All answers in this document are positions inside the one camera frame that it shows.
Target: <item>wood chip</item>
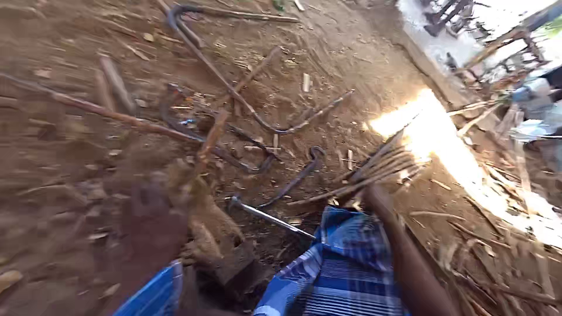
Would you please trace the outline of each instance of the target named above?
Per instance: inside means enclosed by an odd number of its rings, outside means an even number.
[[[23,274],[17,270],[11,270],[0,274],[0,294],[23,279]]]
[[[435,180],[435,179],[430,179],[429,181],[431,181],[431,182],[437,184],[438,186],[444,188],[445,190],[448,190],[448,191],[451,190],[451,187],[449,187],[448,185],[444,184],[443,182],[439,182],[439,181],[437,181],[437,180]]]
[[[301,4],[301,2],[299,0],[293,0],[294,1],[294,5],[297,6],[297,9],[299,11],[304,11],[305,7]]]
[[[310,75],[302,74],[302,90],[304,92],[310,92]]]
[[[117,290],[119,290],[120,287],[121,287],[121,283],[117,283],[110,286],[107,290],[103,292],[103,295],[100,298],[113,296],[115,293],[117,293]]]
[[[154,36],[150,33],[144,33],[142,35],[142,37],[144,38],[144,40],[146,40],[147,42],[154,42]]]
[[[353,152],[351,149],[347,150],[347,169],[353,170]]]

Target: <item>brown soil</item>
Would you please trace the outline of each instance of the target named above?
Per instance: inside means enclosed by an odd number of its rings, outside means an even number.
[[[267,0],[226,1],[240,10],[276,13]],[[211,0],[200,4],[221,6]],[[285,15],[299,17],[298,24],[204,15],[190,15],[188,23],[204,39],[204,54],[231,82],[248,72],[236,64],[255,67],[274,46],[284,48],[242,92],[271,124],[294,124],[309,107],[320,108],[356,89],[329,114],[294,135],[280,137],[286,148],[280,151],[283,162],[266,173],[248,175],[214,158],[204,177],[219,208],[227,211],[225,198],[237,192],[244,202],[257,205],[297,175],[310,159],[311,146],[322,147],[328,153],[324,166],[270,211],[283,219],[302,218],[300,228],[312,233],[323,205],[287,207],[286,201],[338,186],[331,180],[346,168],[337,152],[345,155],[351,149],[357,160],[373,152],[382,138],[362,131],[362,123],[414,99],[426,87],[427,76],[403,47],[393,44],[407,39],[391,3],[307,4],[315,8],[298,12],[292,2],[285,4]],[[200,93],[214,107],[213,101],[225,93],[187,48],[162,37],[177,38],[156,2],[5,0],[0,16],[0,70],[74,97],[101,101],[94,80],[101,52],[118,62],[127,89],[146,104],[139,108],[140,118],[164,124],[158,100],[169,82]],[[116,25],[131,31],[124,34]],[[154,41],[143,39],[144,33],[152,34]],[[139,58],[126,45],[150,60]],[[310,93],[301,91],[303,73],[311,75]],[[178,160],[190,164],[198,144],[142,133],[9,84],[0,85],[0,95],[0,272],[16,269],[24,275],[17,287],[2,293],[0,314],[111,314],[155,271],[177,258],[188,240],[185,214],[171,209],[165,188],[170,176],[177,175]],[[189,110],[177,111],[188,116]],[[229,122],[271,145],[273,136],[248,114]],[[220,143],[244,160],[261,159],[232,135],[226,134]],[[461,198],[462,188],[444,191],[429,178],[454,181],[434,160],[396,197],[399,213],[437,205],[477,223],[471,228],[483,224]],[[151,196],[147,205],[141,198],[145,194]],[[285,230],[242,210],[227,212],[253,241],[262,265],[279,269],[307,248]],[[421,236],[454,234],[445,222],[424,224],[430,229],[420,230]],[[121,286],[115,295],[99,300],[117,283]],[[255,297],[248,302],[237,308],[251,309]]]

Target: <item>debris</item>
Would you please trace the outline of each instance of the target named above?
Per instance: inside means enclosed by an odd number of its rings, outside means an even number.
[[[487,241],[487,242],[490,242],[490,243],[494,243],[494,244],[496,244],[496,245],[498,245],[498,246],[502,246],[502,247],[507,248],[507,249],[511,249],[511,246],[509,246],[509,245],[507,245],[507,244],[505,244],[505,243],[498,242],[498,241],[495,241],[495,240],[492,240],[492,239],[489,239],[489,238],[484,238],[484,237],[482,237],[482,236],[479,236],[479,235],[477,235],[477,234],[475,234],[475,233],[469,231],[468,229],[464,228],[462,225],[460,225],[460,224],[458,224],[458,223],[454,223],[454,222],[448,222],[448,223],[449,223],[449,225],[453,226],[453,228],[456,228],[457,230],[459,230],[459,231],[461,231],[461,232],[464,232],[464,233],[466,233],[466,234],[468,234],[468,235],[470,235],[470,236],[472,236],[472,237],[478,238],[478,239],[480,239],[480,240],[482,240],[482,241]]]
[[[114,285],[110,286],[108,289],[106,289],[103,292],[100,299],[105,298],[105,297],[113,296],[115,293],[117,293],[117,291],[119,290],[120,287],[121,287],[121,283],[117,283],[117,284],[114,284]]]
[[[100,55],[99,65],[110,85],[111,92],[119,98],[121,106],[123,106],[124,110],[130,115],[135,115],[137,113],[137,107],[125,88],[125,83],[111,58],[107,55]]]
[[[304,92],[310,92],[310,75],[302,74],[302,90]]]
[[[492,219],[490,218],[490,216],[488,215],[489,211],[484,209],[483,207],[480,206],[480,204],[476,203],[476,201],[474,201],[472,198],[465,196],[464,197],[465,200],[468,201],[468,203],[472,204],[476,210],[480,213],[480,215],[482,215],[482,217],[484,217],[484,219],[488,222],[488,224],[492,227],[492,229],[500,236],[504,236],[504,233],[502,231],[500,231],[500,229],[497,227],[497,225],[492,221]]]
[[[125,35],[130,36],[130,37],[138,38],[137,32],[135,32],[135,31],[133,31],[129,28],[126,28],[126,27],[122,26],[121,24],[118,24],[118,23],[110,21],[110,20],[100,19],[100,18],[95,18],[95,19],[100,21],[101,23],[104,23],[105,25],[107,25],[108,28],[110,28],[113,31],[123,33]]]
[[[255,208],[253,208],[253,207],[251,207],[251,206],[248,206],[248,205],[242,203],[242,202],[240,201],[240,199],[239,199],[237,196],[233,196],[232,198],[230,198],[230,205],[229,205],[229,208],[231,208],[232,206],[241,207],[241,208],[242,208],[243,210],[245,210],[246,212],[248,212],[248,213],[250,213],[250,214],[253,214],[253,215],[255,215],[255,216],[261,217],[261,218],[267,220],[268,222],[273,223],[273,224],[275,224],[275,225],[277,225],[277,226],[280,226],[280,227],[283,227],[283,228],[287,228],[289,231],[291,231],[291,232],[293,232],[293,233],[295,233],[295,234],[297,234],[297,235],[300,235],[300,236],[302,236],[302,237],[306,237],[306,238],[308,238],[308,239],[310,239],[310,240],[313,240],[313,241],[316,240],[316,237],[314,237],[313,235],[311,235],[311,234],[309,234],[309,233],[307,233],[307,232],[305,232],[305,231],[302,231],[302,230],[296,228],[296,227],[293,226],[293,225],[290,225],[290,224],[288,224],[288,223],[285,223],[284,221],[282,221],[282,220],[280,220],[280,219],[278,219],[278,218],[275,218],[275,217],[273,217],[273,216],[271,216],[271,215],[269,215],[269,214],[266,214],[266,213],[264,213],[264,212],[262,212],[262,211],[260,211],[260,210],[257,210],[257,209],[255,209]]]
[[[147,42],[154,42],[154,36],[150,33],[144,33],[142,35],[142,37],[144,38],[144,40],[146,40]]]
[[[439,181],[437,181],[437,180],[435,180],[435,179],[430,179],[429,181],[431,181],[431,182],[437,184],[438,186],[444,188],[444,189],[447,190],[447,191],[450,191],[450,190],[451,190],[451,187],[449,187],[448,185],[444,184],[443,182],[439,182]]]
[[[177,43],[177,44],[182,43],[182,41],[180,41],[178,39],[167,37],[167,36],[164,36],[164,35],[160,35],[160,38],[163,39],[163,40],[167,40],[168,42],[172,42],[172,43]]]
[[[280,198],[285,196],[293,187],[297,186],[299,183],[301,183],[302,180],[304,180],[304,178],[306,178],[306,176],[312,173],[314,169],[316,169],[318,166],[321,166],[321,160],[326,156],[326,152],[321,147],[314,146],[310,148],[310,156],[312,157],[312,161],[310,161],[304,167],[304,169],[302,169],[302,171],[295,179],[293,179],[291,182],[289,182],[288,185],[281,189],[281,191],[279,191],[279,193],[277,193],[274,198],[264,204],[256,206],[256,208],[263,209],[265,207],[271,206],[273,203],[277,202]]]
[[[305,7],[301,4],[300,0],[293,0],[293,1],[294,1],[294,5],[297,6],[297,9],[299,11],[302,12],[302,11],[305,10]]]
[[[145,100],[142,99],[135,99],[135,103],[139,106],[139,107],[148,107],[146,104]]]
[[[438,213],[438,212],[430,212],[430,211],[413,211],[408,213],[408,215],[414,217],[414,216],[419,216],[419,215],[429,215],[429,216],[437,216],[437,217],[449,217],[449,218],[455,218],[455,219],[459,219],[459,220],[466,220],[460,216],[457,215],[453,215],[453,214],[449,214],[449,213]]]
[[[414,222],[416,222],[418,225],[420,225],[420,227],[422,227],[423,229],[425,229],[425,226],[424,226],[423,224],[421,224],[417,219],[412,218],[412,220],[413,220]]]
[[[24,276],[17,270],[10,270],[0,274],[0,294],[18,283]]]
[[[294,225],[294,226],[299,226],[300,224],[302,224],[302,218],[299,217],[292,217],[289,218],[289,224]]]
[[[36,75],[37,77],[50,79],[51,78],[51,72],[52,72],[51,69],[45,68],[45,69],[38,69],[38,70],[34,71],[33,74]]]
[[[480,122],[481,120],[483,120],[484,118],[486,118],[486,116],[488,116],[490,113],[494,112],[495,110],[497,110],[500,106],[502,106],[503,103],[499,102],[497,104],[495,104],[494,106],[490,107],[488,110],[486,110],[484,113],[480,114],[477,118],[473,119],[472,121],[468,122],[466,125],[463,126],[463,128],[459,129],[457,131],[457,136],[458,137],[462,137],[464,134],[466,134],[468,132],[468,130],[472,127],[472,125]]]
[[[134,48],[133,46],[131,46],[131,45],[125,43],[125,42],[121,42],[121,44],[122,44],[125,48],[129,49],[130,51],[132,51],[133,54],[135,54],[135,55],[137,55],[138,57],[140,57],[140,59],[146,60],[146,61],[149,61],[149,60],[150,60],[150,58],[146,57],[146,55],[145,55],[143,52],[141,52],[140,50]]]
[[[467,297],[468,301],[472,304],[474,309],[478,311],[478,313],[482,316],[492,316],[488,313],[482,306],[478,305],[476,301],[474,301],[470,296]]]
[[[455,254],[455,251],[459,247],[459,244],[460,243],[455,240],[450,245],[439,247],[438,262],[441,268],[443,268],[445,271],[451,271],[451,261],[453,260],[453,256]]]

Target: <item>twig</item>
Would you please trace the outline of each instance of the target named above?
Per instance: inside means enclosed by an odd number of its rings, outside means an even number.
[[[496,284],[489,284],[489,283],[480,283],[480,285],[482,287],[489,288],[490,290],[501,291],[503,293],[517,296],[525,300],[531,300],[531,301],[535,301],[547,305],[554,305],[554,306],[562,305],[562,300],[555,299],[544,294],[529,293],[505,285],[496,285]]]
[[[488,110],[486,110],[484,113],[480,114],[474,120],[468,122],[465,126],[463,126],[463,128],[459,129],[459,131],[457,132],[457,136],[462,137],[464,134],[466,134],[468,132],[468,130],[472,127],[472,125],[480,122],[481,120],[486,118],[486,116],[488,116],[490,113],[494,112],[497,108],[499,108],[502,105],[503,105],[503,103],[498,103],[498,104],[492,106],[491,108],[489,108]]]
[[[421,224],[420,221],[418,221],[418,220],[415,219],[415,218],[412,218],[412,220],[413,220],[414,222],[416,222],[418,225],[420,225],[420,227],[422,227],[423,229],[425,229],[424,224]]]
[[[392,172],[385,174],[385,175],[375,175],[371,178],[368,178],[366,180],[363,180],[357,184],[353,184],[353,185],[349,185],[349,186],[345,186],[345,187],[341,187],[339,189],[335,189],[332,190],[330,192],[326,192],[324,194],[320,194],[318,196],[314,196],[314,197],[310,197],[307,198],[305,200],[301,200],[301,201],[295,201],[295,202],[290,202],[287,203],[288,206],[291,205],[300,205],[300,204],[306,204],[306,203],[312,203],[315,201],[321,201],[321,200],[325,200],[326,198],[330,198],[332,196],[335,197],[339,197],[339,196],[343,196],[346,195],[348,193],[351,193],[357,189],[363,188],[365,186],[367,186],[368,184],[374,183],[374,182],[381,182],[384,180],[387,180],[389,178],[391,178],[392,176],[396,175],[397,173],[403,171],[403,170],[407,170],[407,172],[409,174],[414,173],[415,171],[418,171],[418,169],[420,169],[421,167],[417,164],[403,164],[398,166],[395,170],[393,170]]]
[[[464,227],[463,227],[461,224],[459,224],[459,223],[455,223],[455,222],[448,222],[448,223],[449,223],[449,225],[453,226],[454,228],[456,228],[456,229],[458,229],[458,230],[460,230],[460,231],[462,231],[462,232],[464,232],[464,233],[467,233],[467,234],[471,235],[472,237],[475,237],[475,238],[478,238],[478,239],[480,239],[480,240],[484,240],[484,241],[487,241],[487,242],[494,243],[494,244],[496,244],[496,245],[498,245],[498,246],[502,246],[502,247],[507,248],[507,249],[511,249],[511,246],[510,246],[510,245],[507,245],[507,244],[505,244],[505,243],[503,243],[503,242],[495,241],[495,240],[492,240],[492,239],[485,238],[485,237],[482,237],[482,236],[480,236],[480,235],[477,235],[477,234],[475,234],[475,233],[469,231],[468,229],[464,228]]]
[[[133,102],[131,95],[129,94],[129,92],[127,92],[127,89],[125,88],[125,83],[123,82],[123,79],[117,72],[117,68],[115,67],[115,64],[113,63],[111,58],[106,55],[101,55],[99,57],[99,65],[103,73],[105,74],[107,82],[110,85],[111,91],[118,96],[119,101],[125,107],[125,110],[130,115],[134,116],[135,113],[137,112],[136,110],[137,107]]]
[[[226,3],[226,2],[224,2],[223,0],[215,0],[215,1],[218,2],[218,3],[220,3],[220,4],[222,4],[223,6],[226,6],[226,7],[229,7],[229,8],[234,7],[234,6],[232,6],[232,5],[230,5],[230,4]]]
[[[406,229],[406,233],[408,234],[408,236],[412,240],[414,246],[418,249],[418,251],[420,252],[422,257],[425,259],[425,261],[431,267],[435,276],[439,279],[444,280],[448,284],[448,286],[449,286],[448,289],[450,290],[450,292],[458,298],[459,303],[460,303],[459,305],[460,305],[461,313],[465,316],[474,315],[474,310],[473,310],[472,306],[470,305],[470,303],[466,299],[466,296],[464,295],[464,293],[462,292],[460,287],[455,282],[455,278],[451,275],[450,272],[445,271],[445,270],[443,270],[443,268],[441,268],[441,266],[439,265],[437,260],[433,257],[431,252],[429,252],[424,247],[423,243],[418,239],[418,237],[416,236],[416,234],[414,233],[414,231],[412,230],[410,225],[408,225],[408,223],[404,223],[404,227]]]
[[[409,212],[408,215],[410,216],[419,216],[419,215],[429,215],[429,216],[437,216],[437,217],[450,217],[456,218],[460,220],[466,220],[460,216],[449,214],[449,213],[438,213],[438,212],[430,212],[430,211],[413,211]]]
[[[453,271],[453,275],[457,277],[457,279],[461,280],[463,284],[467,285],[474,293],[476,293],[484,301],[484,303],[492,307],[497,307],[497,302],[488,293],[481,289],[480,283],[477,283],[475,280],[468,278],[456,271]]]
[[[220,110],[219,116],[215,121],[215,124],[209,131],[207,135],[207,140],[201,146],[201,149],[197,152],[197,164],[195,165],[194,175],[199,175],[199,173],[203,172],[205,166],[209,162],[209,153],[215,147],[216,142],[219,140],[219,137],[222,135],[224,130],[224,125],[226,123],[226,119],[228,118],[228,112],[224,109]]]
[[[369,160],[363,165],[361,166],[361,169],[359,169],[352,177],[351,177],[351,181],[352,182],[357,182],[361,179],[362,177],[362,173],[363,170],[367,170],[369,168],[371,168],[386,152],[390,151],[390,149],[392,147],[394,147],[394,145],[402,139],[402,136],[404,135],[404,129],[410,125],[410,123],[408,123],[406,126],[404,126],[403,128],[401,128],[398,132],[396,132],[391,138],[389,138],[386,143],[371,157],[369,158]]]
[[[431,181],[431,182],[437,184],[438,186],[444,188],[444,189],[447,190],[447,191],[451,191],[451,190],[452,190],[450,186],[444,184],[443,182],[437,181],[437,180],[435,180],[435,179],[430,179],[429,181]]]
[[[492,221],[492,219],[488,216],[488,214],[486,214],[488,212],[488,210],[484,209],[483,207],[480,206],[480,204],[476,203],[476,201],[474,201],[472,198],[465,196],[464,197],[465,200],[468,201],[468,203],[472,204],[476,210],[480,213],[480,215],[482,215],[482,217],[484,217],[484,219],[488,222],[488,224],[492,227],[492,229],[500,236],[504,236],[504,233],[497,227],[497,225]]]
[[[489,105],[492,105],[492,104],[494,104],[494,101],[477,102],[477,103],[473,103],[473,105],[467,105],[460,110],[447,112],[447,114],[449,116],[453,116],[453,115],[464,113],[464,112],[467,112],[467,111],[470,111],[470,110],[480,109],[482,107],[486,107],[486,106],[489,106]]]
[[[153,124],[150,123],[149,121],[146,120],[142,120],[142,119],[137,119],[133,116],[130,115],[126,115],[126,114],[121,114],[121,113],[117,113],[117,112],[113,112],[110,111],[106,108],[103,108],[97,104],[93,104],[91,102],[82,100],[82,99],[78,99],[78,98],[74,98],[71,97],[67,94],[64,93],[59,93],[56,92],[54,90],[51,90],[49,88],[43,87],[42,85],[39,85],[37,83],[33,83],[33,82],[27,82],[15,77],[12,77],[8,74],[5,73],[0,73],[0,78],[5,78],[9,81],[14,82],[18,87],[30,90],[30,91],[40,91],[43,92],[45,94],[48,94],[51,98],[53,98],[55,101],[60,102],[64,105],[68,105],[68,106],[74,106],[77,107],[79,109],[82,109],[84,111],[87,112],[92,112],[92,113],[96,113],[108,118],[112,118],[115,120],[119,120],[119,121],[123,121],[126,123],[129,123],[141,130],[145,130],[147,132],[151,132],[151,133],[157,133],[157,134],[162,134],[162,135],[166,135],[169,136],[173,139],[177,139],[179,141],[197,141],[196,139],[187,136],[183,133],[180,132],[176,132],[173,129],[169,129],[169,128],[165,128],[161,125],[157,125],[157,124]]]
[[[98,88],[99,101],[105,108],[115,112],[115,100],[111,95],[111,88],[103,72],[96,69],[96,86]]]
[[[197,6],[197,7],[202,10],[202,13],[208,15],[214,15],[214,16],[228,16],[228,17],[236,17],[238,19],[254,19],[254,20],[290,22],[290,23],[299,22],[299,19],[295,17],[230,11],[230,10],[206,7],[206,6]]]
[[[472,297],[470,297],[470,295],[467,297],[467,299],[472,304],[472,306],[474,307],[477,313],[479,313],[482,316],[492,316],[482,306],[478,305],[478,303],[475,300],[473,300]]]
[[[250,71],[249,74],[247,74],[244,79],[242,79],[237,85],[236,87],[234,87],[234,90],[236,90],[237,92],[239,92],[242,88],[244,88],[245,86],[248,85],[248,83],[250,83],[250,81],[253,79],[253,77],[255,77],[258,73],[261,72],[261,70],[267,66],[271,60],[273,59],[273,57],[275,57],[276,55],[278,55],[279,53],[281,53],[281,47],[280,46],[275,46],[268,54],[267,57],[265,57],[264,60],[261,61],[261,63],[259,65],[257,65],[254,69],[252,69],[252,71]],[[218,104],[222,105],[225,102],[228,102],[230,99],[232,98],[232,96],[230,94],[226,94],[224,97],[221,97],[219,99],[219,101],[217,102]],[[238,112],[240,112],[240,105],[238,105],[236,103],[236,101],[234,101],[234,112],[236,116],[240,116],[240,114],[236,113],[236,107],[238,106]]]

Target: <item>person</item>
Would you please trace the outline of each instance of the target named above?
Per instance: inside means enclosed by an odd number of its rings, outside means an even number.
[[[371,186],[363,200],[365,213],[324,209],[316,241],[274,276],[254,316],[459,315],[390,196]]]

